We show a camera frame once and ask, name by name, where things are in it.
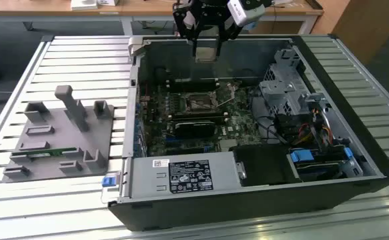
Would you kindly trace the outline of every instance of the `robotic arm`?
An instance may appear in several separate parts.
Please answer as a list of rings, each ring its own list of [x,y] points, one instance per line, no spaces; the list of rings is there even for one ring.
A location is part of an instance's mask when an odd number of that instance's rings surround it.
[[[272,5],[272,0],[182,0],[174,4],[174,18],[182,38],[194,42],[194,56],[196,56],[200,32],[219,27],[218,52],[223,42],[236,39],[243,27],[257,21]]]

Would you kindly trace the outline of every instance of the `blue latch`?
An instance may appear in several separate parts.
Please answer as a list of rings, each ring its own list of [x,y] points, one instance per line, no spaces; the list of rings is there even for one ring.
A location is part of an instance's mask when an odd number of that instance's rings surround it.
[[[295,163],[297,162],[305,162],[305,161],[313,161],[315,157],[311,150],[296,150],[293,153],[291,153],[292,161]]]
[[[344,148],[344,152],[348,156],[348,159],[351,159],[355,156],[353,151],[349,147]]]
[[[114,187],[118,185],[118,177],[116,176],[106,176],[103,179],[103,187]]]

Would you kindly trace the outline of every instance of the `green circuit board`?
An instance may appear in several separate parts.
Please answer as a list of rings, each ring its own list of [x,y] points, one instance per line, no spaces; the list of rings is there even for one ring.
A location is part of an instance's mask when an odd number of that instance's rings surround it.
[[[261,143],[248,97],[248,88],[239,87],[231,80],[220,81],[220,87],[210,92],[171,93],[158,86],[154,94],[142,98],[148,156],[222,152],[222,140],[236,140],[239,145]],[[223,112],[227,120],[216,125],[214,136],[179,139],[170,115],[190,114],[194,109]]]

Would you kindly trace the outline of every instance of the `power supply label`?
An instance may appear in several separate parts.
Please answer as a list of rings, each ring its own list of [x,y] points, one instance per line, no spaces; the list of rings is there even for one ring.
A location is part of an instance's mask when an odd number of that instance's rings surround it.
[[[171,162],[170,182],[174,194],[214,190],[210,160]]]

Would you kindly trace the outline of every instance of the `floor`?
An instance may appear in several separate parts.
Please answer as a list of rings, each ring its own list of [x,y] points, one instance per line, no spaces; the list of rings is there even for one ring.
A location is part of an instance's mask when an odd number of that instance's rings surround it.
[[[135,34],[172,34],[172,24],[156,22],[151,26],[151,29],[143,29],[142,24],[135,22]],[[123,30],[119,22],[36,22],[34,31],[27,31],[20,22],[0,22],[2,92],[14,90],[44,35],[123,35]],[[389,40],[368,68],[389,91]],[[10,93],[0,93],[0,113],[10,96]]]

